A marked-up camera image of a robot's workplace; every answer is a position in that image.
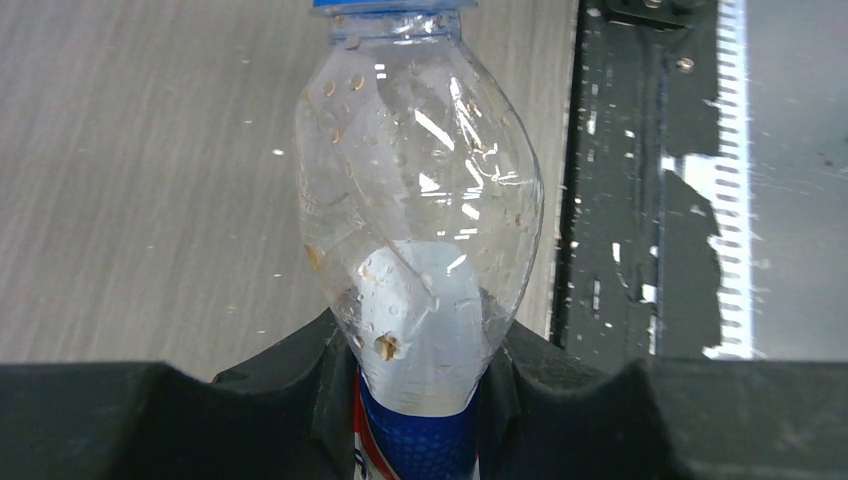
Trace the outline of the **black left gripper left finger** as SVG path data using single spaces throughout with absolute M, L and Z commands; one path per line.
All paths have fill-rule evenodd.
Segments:
M 5 364 L 5 479 L 348 479 L 353 355 L 323 313 L 198 380 L 164 362 Z

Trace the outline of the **blue bottle cap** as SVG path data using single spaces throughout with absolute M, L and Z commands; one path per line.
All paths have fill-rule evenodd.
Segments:
M 471 9 L 477 0 L 314 0 L 312 12 L 319 16 L 440 12 Z

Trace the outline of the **slotted aluminium rail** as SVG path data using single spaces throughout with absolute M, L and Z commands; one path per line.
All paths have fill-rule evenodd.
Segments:
M 717 291 L 721 342 L 702 349 L 709 359 L 752 360 L 756 357 L 752 306 L 750 139 L 747 58 L 747 3 L 718 3 L 719 153 L 688 154 L 677 172 L 710 202 L 718 224 L 708 238 L 720 266 Z

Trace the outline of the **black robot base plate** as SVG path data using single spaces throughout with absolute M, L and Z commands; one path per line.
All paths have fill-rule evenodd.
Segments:
M 718 153 L 718 5 L 584 1 L 550 339 L 595 368 L 722 341 L 715 209 L 664 160 Z

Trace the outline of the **clear bottle blue label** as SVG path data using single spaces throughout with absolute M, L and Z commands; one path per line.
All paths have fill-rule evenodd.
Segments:
M 300 231 L 357 362 L 365 479 L 481 477 L 480 382 L 539 245 L 539 162 L 462 10 L 321 16 L 295 110 Z

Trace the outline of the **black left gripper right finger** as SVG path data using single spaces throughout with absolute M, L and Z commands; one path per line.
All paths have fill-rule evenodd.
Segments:
M 514 324 L 481 384 L 486 479 L 843 479 L 847 367 L 635 360 L 613 374 Z

